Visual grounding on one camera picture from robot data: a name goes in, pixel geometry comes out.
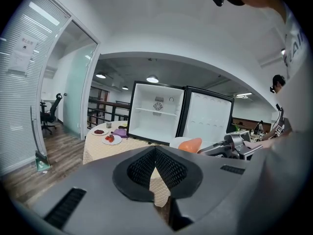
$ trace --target tablecloth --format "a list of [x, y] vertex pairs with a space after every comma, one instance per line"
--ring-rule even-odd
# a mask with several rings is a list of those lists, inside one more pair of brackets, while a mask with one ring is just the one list
[[[117, 129], [123, 123], [127, 123], [127, 121], [114, 121], [111, 123], [112, 123], [111, 129], [107, 129], [106, 123], [104, 123], [89, 130], [85, 141], [83, 164], [87, 164], [91, 161], [109, 157], [128, 150], [149, 146], [147, 141], [133, 138], [123, 139], [122, 142], [117, 145], [107, 145], [102, 143], [101, 141], [101, 139], [106, 135], [95, 136], [92, 134], [92, 132], [94, 132], [97, 129], [107, 129], [110, 133], [111, 131]], [[163, 207], [166, 204], [168, 197], [171, 195], [169, 189], [162, 180], [156, 168], [154, 169], [151, 176], [149, 190], [154, 193], [155, 205], [159, 207]]]

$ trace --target mini fridge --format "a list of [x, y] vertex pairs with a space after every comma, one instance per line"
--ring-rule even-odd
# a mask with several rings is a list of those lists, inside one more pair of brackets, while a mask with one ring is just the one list
[[135, 81], [129, 111], [130, 137], [168, 145], [175, 137], [222, 141], [234, 99], [194, 87]]

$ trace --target office chair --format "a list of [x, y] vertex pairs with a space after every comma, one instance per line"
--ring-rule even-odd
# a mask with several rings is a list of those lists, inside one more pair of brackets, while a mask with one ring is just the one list
[[49, 129], [49, 127], [54, 127], [54, 129], [56, 129], [57, 127], [55, 127], [55, 125], [48, 125], [49, 123], [53, 123], [55, 120], [55, 111], [57, 109], [58, 104], [60, 103], [61, 99], [62, 99], [62, 95], [61, 93], [58, 93], [56, 95], [57, 100], [55, 100], [55, 102], [53, 103], [51, 109], [50, 109], [50, 113], [45, 112], [45, 103], [44, 102], [40, 102], [40, 106], [42, 111], [40, 112], [40, 121], [44, 122], [44, 125], [41, 126], [41, 130], [48, 130], [48, 132], [50, 133], [50, 135], [52, 135], [52, 131]]

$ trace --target white plate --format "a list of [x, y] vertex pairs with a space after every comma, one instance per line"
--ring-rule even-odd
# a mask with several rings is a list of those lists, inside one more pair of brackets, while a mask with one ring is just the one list
[[106, 140], [106, 137], [102, 138], [102, 143], [108, 144], [108, 145], [115, 145], [115, 144], [119, 144], [122, 142], [122, 138], [118, 135], [113, 135], [114, 136], [114, 140], [112, 143], [110, 143], [108, 140]]
[[[185, 137], [174, 138], [174, 139], [172, 139], [172, 141], [170, 142], [170, 147], [178, 149], [179, 145], [180, 145], [182, 142], [189, 141], [189, 140], [191, 140], [191, 139], [190, 139], [190, 138], [185, 138]], [[204, 149], [204, 148], [207, 148], [207, 147], [209, 147], [209, 146], [211, 146], [211, 145], [213, 145], [213, 144], [215, 144], [215, 143], [202, 141], [202, 144], [201, 144], [199, 150], [202, 150], [202, 149]]]
[[101, 130], [101, 131], [104, 131], [104, 133], [102, 134], [95, 134], [94, 131], [91, 132], [91, 134], [95, 135], [95, 136], [103, 136], [103, 135], [106, 135], [109, 131], [107, 129], [102, 129], [102, 128], [99, 128], [99, 129], [95, 129], [96, 130]]

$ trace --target door frame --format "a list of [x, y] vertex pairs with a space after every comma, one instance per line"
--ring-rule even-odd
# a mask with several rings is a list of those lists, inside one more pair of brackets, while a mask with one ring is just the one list
[[82, 98], [81, 98], [81, 105], [80, 105], [80, 122], [79, 122], [79, 128], [80, 128], [80, 138], [81, 140], [85, 139], [85, 136], [87, 134], [87, 110], [88, 110], [88, 98], [89, 98], [89, 93], [90, 93], [90, 87], [91, 87], [91, 82], [94, 74], [94, 70], [96, 68], [97, 61], [100, 56], [100, 46], [101, 42], [99, 39], [81, 22], [76, 18], [60, 1], [58, 0], [53, 0], [56, 4], [58, 4], [64, 11], [66, 11], [69, 15], [70, 18], [68, 21], [64, 24], [64, 26], [61, 28], [60, 32], [58, 35], [55, 37], [48, 54], [46, 56], [45, 62], [43, 64], [39, 81], [38, 81], [38, 87], [37, 87], [37, 96], [36, 96], [36, 119], [37, 119], [37, 130], [38, 130], [38, 136], [39, 140], [38, 142], [40, 143], [42, 147], [42, 152], [47, 155], [47, 151], [45, 148], [45, 142], [44, 142], [44, 137], [43, 133], [41, 130], [41, 121], [40, 121], [40, 100], [41, 100], [41, 92], [42, 92], [42, 86], [43, 86], [43, 80], [44, 80], [44, 73], [45, 69], [47, 67], [48, 60], [51, 56], [52, 51], [55, 48], [55, 45], [57, 44], [58, 40], [60, 39], [60, 36], [62, 33], [65, 31], [66, 27], [70, 24], [70, 22], [74, 22], [76, 25], [78, 25], [90, 38], [94, 40], [94, 42], [97, 44], [97, 47], [93, 53], [93, 56], [90, 60], [89, 67], [86, 73], [85, 81], [84, 81], [84, 86], [83, 86], [83, 91], [82, 91]]

